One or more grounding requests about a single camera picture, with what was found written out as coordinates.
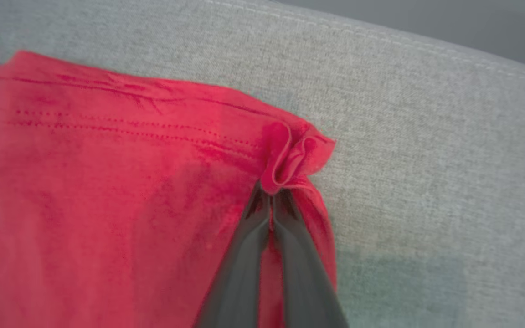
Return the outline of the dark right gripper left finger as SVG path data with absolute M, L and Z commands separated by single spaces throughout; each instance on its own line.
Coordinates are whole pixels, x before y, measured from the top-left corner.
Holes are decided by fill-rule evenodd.
M 270 196 L 258 182 L 196 317 L 196 328 L 256 328 L 261 255 L 268 244 Z

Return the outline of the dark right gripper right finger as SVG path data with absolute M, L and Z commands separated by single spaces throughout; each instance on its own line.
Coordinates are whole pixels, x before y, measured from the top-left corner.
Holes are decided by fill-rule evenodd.
M 272 197 L 274 234 L 283 262 L 288 328 L 347 328 L 333 285 L 290 190 Z

